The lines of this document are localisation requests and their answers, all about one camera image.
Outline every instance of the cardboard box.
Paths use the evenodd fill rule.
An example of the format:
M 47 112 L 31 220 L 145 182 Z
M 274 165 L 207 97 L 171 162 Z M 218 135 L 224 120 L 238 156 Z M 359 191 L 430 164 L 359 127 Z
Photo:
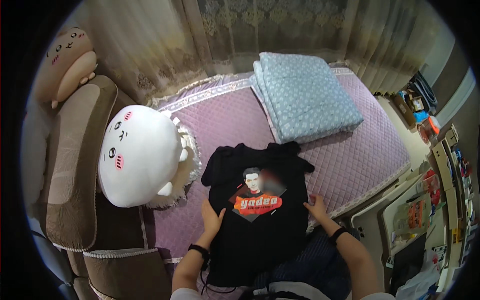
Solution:
M 409 103 L 410 109 L 412 111 L 424 110 L 423 103 L 421 101 L 421 97 L 418 97 L 417 99 L 413 99 L 413 100 L 409 101 L 408 103 Z
M 447 143 L 450 145 L 450 147 L 458 143 L 458 133 L 456 133 L 456 129 L 453 124 L 445 134 L 445 139 L 447 140 Z
M 400 110 L 400 113 L 402 114 L 407 124 L 410 127 L 415 125 L 417 119 L 415 119 L 412 110 L 408 107 L 405 101 L 403 101 L 402 97 L 400 95 L 395 95 L 395 97 L 393 98 L 393 102 L 395 103 L 395 106 L 398 108 L 398 110 Z

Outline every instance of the beige hamster plush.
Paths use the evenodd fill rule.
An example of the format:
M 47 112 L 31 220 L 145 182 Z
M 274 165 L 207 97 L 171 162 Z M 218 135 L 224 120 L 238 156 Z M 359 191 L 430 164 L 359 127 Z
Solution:
M 40 64 L 33 96 L 39 102 L 51 101 L 56 108 L 79 84 L 95 77 L 96 66 L 96 54 L 85 31 L 74 27 L 60 32 Z

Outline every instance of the light blue folded blanket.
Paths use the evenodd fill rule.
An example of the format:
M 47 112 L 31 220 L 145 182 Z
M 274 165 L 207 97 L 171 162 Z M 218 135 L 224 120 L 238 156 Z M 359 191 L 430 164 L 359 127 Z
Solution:
M 262 52 L 250 77 L 277 143 L 353 131 L 363 116 L 321 58 Z

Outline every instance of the hand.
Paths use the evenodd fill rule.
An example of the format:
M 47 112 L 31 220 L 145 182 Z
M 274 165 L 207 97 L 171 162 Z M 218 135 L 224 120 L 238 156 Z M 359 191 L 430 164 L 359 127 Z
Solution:
M 321 222 L 325 219 L 329 219 L 327 214 L 327 209 L 324 204 L 324 198 L 319 195 L 310 195 L 310 200 L 313 202 L 313 205 L 310 205 L 306 202 L 303 203 L 312 216 L 318 221 Z
M 220 215 L 217 216 L 208 199 L 204 199 L 202 203 L 202 218 L 204 219 L 205 234 L 212 239 L 218 233 L 220 225 L 222 225 L 223 215 L 226 210 L 226 208 L 222 209 Z

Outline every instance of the brown sofa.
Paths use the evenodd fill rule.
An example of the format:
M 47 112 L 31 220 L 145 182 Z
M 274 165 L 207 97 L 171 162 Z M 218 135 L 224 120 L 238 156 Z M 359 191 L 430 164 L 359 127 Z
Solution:
M 171 294 L 160 254 L 148 249 L 142 209 L 116 207 L 96 186 L 105 128 L 130 104 L 105 76 L 61 103 L 47 141 L 44 186 L 29 210 L 46 238 L 66 252 L 73 273 L 66 284 L 80 300 L 161 300 Z

